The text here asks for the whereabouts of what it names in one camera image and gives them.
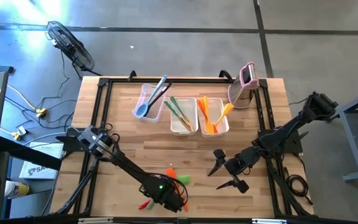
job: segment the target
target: wooden table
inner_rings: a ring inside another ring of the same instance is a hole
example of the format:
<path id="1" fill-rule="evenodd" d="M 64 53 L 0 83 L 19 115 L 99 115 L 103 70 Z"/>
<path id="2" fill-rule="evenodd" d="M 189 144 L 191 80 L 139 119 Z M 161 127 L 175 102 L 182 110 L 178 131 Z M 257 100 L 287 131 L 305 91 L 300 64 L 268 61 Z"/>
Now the wooden table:
<path id="1" fill-rule="evenodd" d="M 84 77 L 72 125 L 85 128 L 90 124 L 96 97 L 99 77 Z M 269 78 L 268 89 L 277 126 L 291 119 L 284 81 Z M 219 97 L 227 103 L 228 84 L 174 83 L 167 96 L 193 96 L 201 98 Z M 273 217 L 271 194 L 268 184 L 266 164 L 263 159 L 255 164 L 250 175 L 240 175 L 250 186 L 241 194 L 234 187 L 216 190 L 216 187 L 229 181 L 228 172 L 221 168 L 212 177 L 207 174 L 215 164 L 214 149 L 223 149 L 227 157 L 232 157 L 248 146 L 257 137 L 259 128 L 255 100 L 248 109 L 233 110 L 228 115 L 230 131 L 221 137 L 205 139 L 200 130 L 193 136 L 174 136 L 170 131 L 170 111 L 164 107 L 158 123 L 145 123 L 137 120 L 131 113 L 140 95 L 140 83 L 114 83 L 108 110 L 107 123 L 113 125 L 113 132 L 121 136 L 120 148 L 134 163 L 148 172 L 164 173 L 173 167 L 178 175 L 190 175 L 187 185 L 189 192 L 189 211 L 172 213 L 160 205 L 152 210 L 138 210 L 147 198 L 138 191 L 140 183 L 131 176 L 107 162 L 101 162 L 98 169 L 92 216 L 110 217 L 219 217 L 249 218 Z M 265 108 L 263 93 L 262 106 Z M 103 99 L 97 124 L 100 124 Z M 58 210 L 71 196 L 78 184 L 83 153 L 74 152 L 61 166 L 57 187 L 50 211 Z M 303 166 L 292 155 L 286 155 L 284 166 L 290 174 L 305 177 Z M 86 202 L 87 190 L 82 199 Z M 283 211 L 282 194 L 278 191 L 280 208 Z M 313 208 L 305 198 L 297 198 L 310 213 Z"/>

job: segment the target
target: electric fan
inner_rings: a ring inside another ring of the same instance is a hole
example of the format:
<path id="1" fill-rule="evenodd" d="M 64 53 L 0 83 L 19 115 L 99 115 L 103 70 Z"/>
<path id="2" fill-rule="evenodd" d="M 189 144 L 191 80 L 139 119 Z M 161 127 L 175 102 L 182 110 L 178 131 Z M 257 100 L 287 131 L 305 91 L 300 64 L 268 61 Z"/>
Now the electric fan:
<path id="1" fill-rule="evenodd" d="M 94 60 L 83 46 L 83 43 L 65 26 L 60 22 L 50 21 L 47 23 L 46 29 L 49 35 L 47 38 L 52 41 L 54 47 L 60 49 L 72 61 L 72 67 L 79 79 L 82 78 L 78 74 L 75 66 L 78 66 L 82 71 L 101 76 L 99 73 L 92 71 Z"/>

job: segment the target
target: fan grille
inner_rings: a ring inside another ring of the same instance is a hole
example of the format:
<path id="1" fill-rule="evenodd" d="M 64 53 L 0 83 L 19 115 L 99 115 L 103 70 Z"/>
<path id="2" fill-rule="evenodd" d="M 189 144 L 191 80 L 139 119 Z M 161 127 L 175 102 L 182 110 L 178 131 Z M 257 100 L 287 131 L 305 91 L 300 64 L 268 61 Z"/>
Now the fan grille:
<path id="1" fill-rule="evenodd" d="M 94 60 L 84 48 L 83 43 L 76 39 L 65 26 L 60 22 L 50 21 L 46 28 L 50 38 L 55 40 L 55 46 L 75 65 L 82 70 L 91 70 L 94 67 Z"/>

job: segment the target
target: gray floor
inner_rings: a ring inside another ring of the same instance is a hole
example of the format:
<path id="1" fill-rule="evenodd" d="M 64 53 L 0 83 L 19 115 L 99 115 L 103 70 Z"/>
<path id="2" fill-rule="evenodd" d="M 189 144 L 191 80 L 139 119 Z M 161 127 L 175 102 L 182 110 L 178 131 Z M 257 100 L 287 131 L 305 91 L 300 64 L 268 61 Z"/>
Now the gray floor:
<path id="1" fill-rule="evenodd" d="M 357 0 L 259 2 L 266 29 L 358 30 Z M 0 0 L 0 24 L 46 25 L 50 20 L 83 27 L 258 27 L 252 0 Z M 216 76 L 221 69 L 235 75 L 242 65 L 254 61 L 260 77 L 266 77 L 258 34 L 75 32 L 74 35 L 93 56 L 95 70 L 105 75 L 128 75 L 136 70 L 138 75 Z M 326 93 L 340 104 L 358 95 L 358 35 L 267 35 L 266 41 L 274 76 L 284 78 L 289 101 L 301 100 L 314 90 Z M 46 106 L 77 97 L 80 81 L 67 58 L 65 62 L 65 73 L 71 79 L 63 88 L 62 99 L 50 100 Z M 9 84 L 34 103 L 44 96 L 54 96 L 64 80 L 60 52 L 42 31 L 0 30 L 0 65 L 16 68 Z M 7 96 L 24 103 L 10 90 Z M 49 119 L 71 113 L 74 106 L 75 103 L 59 106 Z M 291 106 L 293 115 L 300 109 L 301 105 Z M 6 103 L 2 127 L 13 130 L 24 121 L 21 112 Z M 36 123 L 27 127 L 33 128 L 26 140 L 62 130 L 43 129 Z M 316 214 L 358 220 L 358 181 L 345 184 L 341 177 L 357 170 L 342 124 L 314 122 L 303 130 L 310 132 L 302 143 Z M 53 138 L 43 141 L 51 142 Z M 13 173 L 20 169 L 16 165 Z M 48 194 L 13 200 L 11 217 L 39 215 Z"/>

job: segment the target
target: clear plastic container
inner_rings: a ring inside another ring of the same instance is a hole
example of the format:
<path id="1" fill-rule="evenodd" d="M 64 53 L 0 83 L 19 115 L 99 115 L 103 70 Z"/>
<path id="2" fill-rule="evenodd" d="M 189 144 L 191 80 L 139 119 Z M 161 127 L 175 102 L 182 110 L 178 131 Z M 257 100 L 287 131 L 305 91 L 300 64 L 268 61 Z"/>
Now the clear plastic container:
<path id="1" fill-rule="evenodd" d="M 186 127 L 180 122 L 180 120 L 171 111 L 171 131 L 176 136 L 190 136 L 195 134 L 198 130 L 198 111 L 197 111 L 197 100 L 194 97 L 175 97 L 177 104 L 180 109 L 186 115 L 191 124 L 194 127 L 194 131 L 187 130 Z M 180 111 L 174 106 L 172 102 L 169 102 L 173 109 L 181 116 Z"/>
<path id="2" fill-rule="evenodd" d="M 152 105 L 152 107 L 149 108 L 149 111 L 145 117 L 137 116 L 136 112 L 137 109 L 149 99 L 153 91 L 155 90 L 156 85 L 151 85 L 148 83 L 143 84 L 141 86 L 141 94 L 139 97 L 139 100 L 137 101 L 137 105 L 132 111 L 133 115 L 140 120 L 156 123 L 159 121 L 159 118 L 161 117 L 162 108 L 166 96 L 166 92 Z M 158 92 L 155 94 L 154 98 L 151 100 L 151 102 L 155 99 L 155 97 L 158 96 L 158 93 L 161 92 L 164 89 L 164 86 L 161 86 Z"/>
<path id="3" fill-rule="evenodd" d="M 214 124 L 220 116 L 223 114 L 223 101 L 220 98 L 208 98 L 208 107 L 209 107 L 209 119 L 212 124 Z M 199 119 L 199 126 L 201 127 L 201 135 L 204 138 L 214 138 L 219 137 L 223 134 L 225 134 L 228 131 L 228 121 L 227 117 L 224 116 L 222 121 L 219 123 L 219 125 L 216 127 L 218 133 L 215 134 L 207 134 L 206 132 L 206 123 L 205 123 L 205 117 L 202 111 L 197 106 L 198 110 L 198 119 Z"/>

